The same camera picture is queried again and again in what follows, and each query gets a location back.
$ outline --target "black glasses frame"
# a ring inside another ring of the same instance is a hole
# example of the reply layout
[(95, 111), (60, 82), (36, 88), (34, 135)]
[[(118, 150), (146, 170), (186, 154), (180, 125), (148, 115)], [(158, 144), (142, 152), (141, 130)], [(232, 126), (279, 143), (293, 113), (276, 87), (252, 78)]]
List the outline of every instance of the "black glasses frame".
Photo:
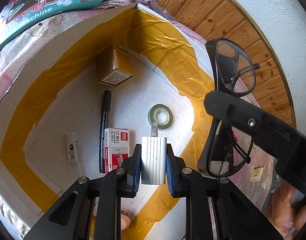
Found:
[[(239, 50), (238, 56), (241, 55), (241, 56), (243, 56), (244, 58), (246, 58), (250, 62), (250, 66), (241, 69), (238, 73), (236, 73), (234, 75), (234, 77), (232, 78), (232, 81), (231, 81), (231, 90), (228, 89), (225, 86), (225, 84), (224, 84), (224, 82), (222, 80), (222, 77), (220, 75), (220, 69), (219, 69), (220, 66), (218, 64), (217, 51), (216, 51), (216, 45), (217, 45), (217, 43), (219, 41), (226, 41), (227, 43), (232, 43), (234, 45), (234, 47), (237, 48), (237, 49), (235, 49), (235, 53), (237, 53), (237, 50)], [(206, 47), (206, 51), (207, 51), (207, 53), (209, 55), (209, 58), (210, 58), (210, 61), (211, 61), (212, 70), (213, 70), (213, 77), (214, 77), (214, 85), (215, 85), (215, 89), (216, 90), (219, 90), (221, 92), (227, 93), (229, 95), (232, 95), (232, 96), (238, 97), (238, 98), (240, 98), (242, 96), (245, 96), (245, 95), (249, 94), (250, 92), (252, 92), (252, 90), (254, 89), (255, 84), (256, 84), (256, 75), (255, 75), (254, 69), (259, 69), (260, 68), (259, 64), (253, 64), (251, 59), (250, 59), (250, 57), (247, 55), (247, 53), (239, 45), (237, 45), (236, 43), (234, 43), (234, 42), (232, 42), (232, 41), (230, 41), (228, 39), (219, 38), (219, 39), (215, 39), (215, 40), (209, 41), (209, 42), (206, 43), (205, 47)], [(237, 80), (245, 72), (248, 72), (248, 71), (252, 71), (252, 74), (253, 74), (253, 77), (254, 77), (254, 83), (253, 83), (252, 87), (249, 90), (245, 91), (245, 92), (235, 92), (235, 91), (233, 91), (232, 88), (234, 88)], [(201, 154), (202, 158), (200, 158), (202, 163), (199, 160), (198, 167), (199, 167), (200, 171), (202, 171), (202, 172), (203, 171), (207, 171), (207, 173), (209, 175), (213, 176), (213, 177), (223, 177), (223, 176), (227, 176), (228, 177), (228, 176), (232, 176), (233, 174), (238, 172), (243, 167), (243, 165), (245, 163), (250, 163), (251, 162), (250, 154), (251, 154), (252, 147), (253, 147), (253, 138), (251, 138), (251, 142), (250, 142), (250, 146), (249, 146), (248, 152), (245, 152), (240, 147), (240, 145), (235, 141), (235, 139), (233, 138), (232, 127), (231, 126), (226, 127), (226, 132), (230, 133), (229, 137), (230, 137), (231, 142), (233, 144), (233, 148), (237, 151), (237, 153), (239, 153), (242, 156), (243, 161), (241, 163), (239, 163), (238, 165), (233, 166), (233, 170), (232, 171), (228, 171), (228, 172), (226, 172), (224, 174), (214, 174), (209, 169), (209, 163), (210, 163), (210, 155), (211, 155), (210, 153), (211, 153), (214, 137), (215, 137), (215, 134), (216, 134), (216, 129), (217, 129), (219, 124), (220, 124), (220, 120), (213, 118), (212, 124), (211, 124), (211, 128), (210, 128), (210, 132), (209, 132), (209, 136), (208, 136), (208, 138), (206, 140), (204, 149), (203, 149), (202, 154)]]

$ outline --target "screw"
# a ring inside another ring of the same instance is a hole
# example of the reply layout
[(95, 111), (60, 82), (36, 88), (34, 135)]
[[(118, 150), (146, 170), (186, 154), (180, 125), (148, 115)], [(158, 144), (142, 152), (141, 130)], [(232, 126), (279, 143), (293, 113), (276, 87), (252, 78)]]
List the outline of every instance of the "screw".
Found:
[(119, 175), (123, 174), (124, 172), (125, 172), (125, 170), (123, 168), (118, 168), (118, 169), (115, 170), (115, 173), (119, 174)]
[(190, 174), (192, 172), (190, 168), (184, 168), (182, 171), (184, 174)]
[(255, 127), (255, 119), (253, 117), (251, 117), (249, 120), (248, 120), (248, 126), (249, 127)]
[(229, 182), (229, 179), (227, 177), (221, 177), (220, 182), (223, 184), (227, 184)]
[(77, 181), (79, 184), (84, 184), (87, 182), (87, 177), (79, 177)]

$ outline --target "tape roll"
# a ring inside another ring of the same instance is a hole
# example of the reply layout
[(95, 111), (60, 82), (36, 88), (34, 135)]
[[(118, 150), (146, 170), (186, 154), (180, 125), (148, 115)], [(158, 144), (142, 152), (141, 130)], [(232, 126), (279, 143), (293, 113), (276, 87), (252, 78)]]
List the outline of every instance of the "tape roll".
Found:
[(173, 115), (170, 108), (162, 104), (153, 106), (149, 111), (148, 118), (150, 124), (157, 122), (157, 128), (159, 130), (169, 128), (173, 122)]

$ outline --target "white wall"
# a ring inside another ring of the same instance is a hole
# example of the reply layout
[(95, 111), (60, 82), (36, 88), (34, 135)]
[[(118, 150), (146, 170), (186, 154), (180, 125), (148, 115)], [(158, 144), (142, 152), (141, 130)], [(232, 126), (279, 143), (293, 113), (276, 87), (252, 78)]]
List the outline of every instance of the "white wall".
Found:
[(282, 65), (297, 129), (306, 135), (306, 12), (298, 0), (236, 0), (259, 25)]

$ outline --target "staples box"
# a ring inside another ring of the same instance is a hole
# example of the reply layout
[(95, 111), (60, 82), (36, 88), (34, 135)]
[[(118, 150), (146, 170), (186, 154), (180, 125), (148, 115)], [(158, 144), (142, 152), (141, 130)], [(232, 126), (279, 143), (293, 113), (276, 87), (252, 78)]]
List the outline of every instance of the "staples box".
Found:
[(105, 129), (105, 172), (120, 168), (123, 159), (130, 156), (130, 132), (128, 129)]

